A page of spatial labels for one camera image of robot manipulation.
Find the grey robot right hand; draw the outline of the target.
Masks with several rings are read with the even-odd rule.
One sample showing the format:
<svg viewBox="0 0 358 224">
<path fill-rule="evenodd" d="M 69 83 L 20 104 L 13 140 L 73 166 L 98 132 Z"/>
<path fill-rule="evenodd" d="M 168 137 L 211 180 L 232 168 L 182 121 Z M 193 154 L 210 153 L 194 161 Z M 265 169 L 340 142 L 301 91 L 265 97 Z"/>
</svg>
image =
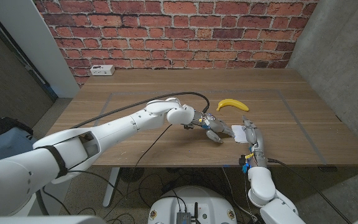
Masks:
<svg viewBox="0 0 358 224">
<path fill-rule="evenodd" d="M 245 132 L 247 141 L 250 143 L 250 151 L 254 153 L 249 161 L 250 166 L 267 168 L 267 159 L 264 154 L 264 140 L 260 129 L 244 115 L 242 120 L 244 123 L 243 132 Z"/>
</svg>

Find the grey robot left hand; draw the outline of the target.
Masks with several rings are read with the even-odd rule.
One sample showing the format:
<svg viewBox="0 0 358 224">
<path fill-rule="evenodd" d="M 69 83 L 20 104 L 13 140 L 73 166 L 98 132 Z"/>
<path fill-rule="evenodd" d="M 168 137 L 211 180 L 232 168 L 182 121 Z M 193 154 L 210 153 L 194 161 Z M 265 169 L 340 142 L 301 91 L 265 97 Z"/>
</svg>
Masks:
<svg viewBox="0 0 358 224">
<path fill-rule="evenodd" d="M 235 137 L 232 129 L 223 120 L 215 118 L 211 113 L 195 111 L 191 124 L 205 129 L 207 137 L 214 142 L 223 143 L 218 133 L 227 134 L 232 138 Z"/>
</svg>

